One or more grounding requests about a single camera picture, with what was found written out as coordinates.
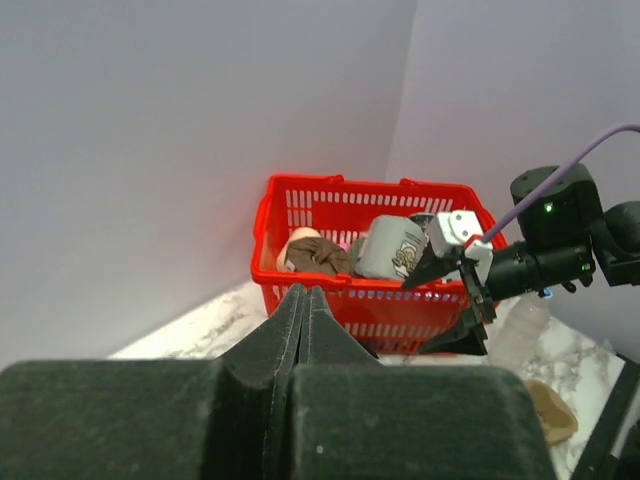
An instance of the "black foam pad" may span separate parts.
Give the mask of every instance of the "black foam pad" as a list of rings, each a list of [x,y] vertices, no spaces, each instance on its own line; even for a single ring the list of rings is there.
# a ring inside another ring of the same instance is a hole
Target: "black foam pad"
[[[300,365],[292,404],[299,480],[555,478],[531,398],[504,370]]]
[[[279,475],[280,459],[284,455],[287,389],[297,361],[302,318],[308,317],[307,306],[306,289],[294,285],[269,319],[223,356],[225,365],[240,382],[225,392],[225,399],[230,402],[229,413],[236,422],[243,422],[243,417],[252,419],[252,423],[243,422],[245,431],[236,428],[229,432],[238,436],[239,441],[243,436],[250,441],[237,452],[228,454],[239,455],[240,464],[256,455],[260,460],[260,469],[229,478],[277,478]]]
[[[221,362],[29,362],[0,376],[0,478],[200,479]]]
[[[336,321],[320,287],[311,289],[307,301],[308,315],[302,323],[298,363],[358,363],[383,368]]]

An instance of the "marble surface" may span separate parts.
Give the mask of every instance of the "marble surface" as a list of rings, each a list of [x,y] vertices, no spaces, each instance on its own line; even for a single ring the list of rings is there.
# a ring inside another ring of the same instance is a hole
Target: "marble surface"
[[[503,302],[498,318],[487,327],[492,339],[504,324],[516,299]],[[233,347],[266,320],[260,287],[241,285],[197,308],[145,338],[115,353],[113,359],[215,358]],[[386,365],[482,365],[484,357],[457,355],[381,357]],[[558,319],[551,322],[519,373],[550,385],[578,418],[579,429],[550,449],[559,479],[568,479],[591,436],[609,394],[622,371],[623,360]]]

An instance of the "basket handle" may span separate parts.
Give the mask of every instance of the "basket handle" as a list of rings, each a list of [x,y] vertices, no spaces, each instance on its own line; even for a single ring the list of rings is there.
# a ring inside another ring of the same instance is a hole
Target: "basket handle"
[[[343,175],[331,175],[329,177],[325,177],[324,181],[327,183],[344,183]]]
[[[398,182],[403,187],[418,187],[420,185],[424,185],[422,182],[417,182],[416,180],[412,180],[410,178],[401,178],[400,182]]]
[[[258,211],[256,212],[256,218],[253,222],[253,239],[258,239],[258,234],[264,231],[264,225],[267,222],[267,208],[271,203],[271,195],[265,195],[260,200],[258,205]]]

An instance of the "white wall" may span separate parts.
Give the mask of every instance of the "white wall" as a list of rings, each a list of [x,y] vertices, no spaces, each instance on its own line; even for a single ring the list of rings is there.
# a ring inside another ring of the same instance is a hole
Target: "white wall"
[[[0,368],[248,276],[270,174],[382,179],[415,1],[0,3]]]
[[[420,1],[388,178],[471,185],[497,217],[520,173],[564,162],[612,123],[640,121],[640,11],[630,11],[640,2],[621,3],[616,24],[600,0]],[[618,34],[635,44],[621,47]],[[609,206],[640,198],[640,138],[621,138],[587,160]],[[517,225],[507,232],[515,240]],[[631,288],[610,289],[600,276],[574,296],[556,289],[554,311],[640,360]]]

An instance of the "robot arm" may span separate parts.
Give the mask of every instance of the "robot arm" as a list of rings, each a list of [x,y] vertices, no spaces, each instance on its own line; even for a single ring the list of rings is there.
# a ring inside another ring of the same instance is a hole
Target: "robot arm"
[[[515,207],[487,233],[473,212],[436,215],[427,230],[430,245],[403,288],[458,270],[470,307],[450,330],[425,342],[421,353],[485,355],[483,324],[495,319],[495,301],[542,293],[554,285],[573,293],[575,280],[591,285],[597,265],[610,286],[640,285],[640,201],[604,212],[593,178],[577,164],[603,140],[625,130],[640,132],[640,125],[615,127],[566,164],[516,178],[511,184]],[[491,238],[514,218],[524,241],[493,251]]]

